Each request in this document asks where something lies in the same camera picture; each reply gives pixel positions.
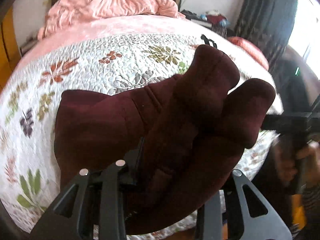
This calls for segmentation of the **right hand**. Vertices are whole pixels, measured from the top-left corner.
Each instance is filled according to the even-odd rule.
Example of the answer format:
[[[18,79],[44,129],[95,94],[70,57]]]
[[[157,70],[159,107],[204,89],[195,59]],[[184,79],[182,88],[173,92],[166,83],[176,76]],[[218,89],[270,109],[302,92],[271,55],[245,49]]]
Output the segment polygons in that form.
[[[298,161],[304,163],[304,171],[300,173],[306,188],[319,185],[319,143],[310,141],[300,150],[295,150],[293,139],[288,135],[277,137],[272,145],[277,176],[283,186],[288,187],[299,173]]]

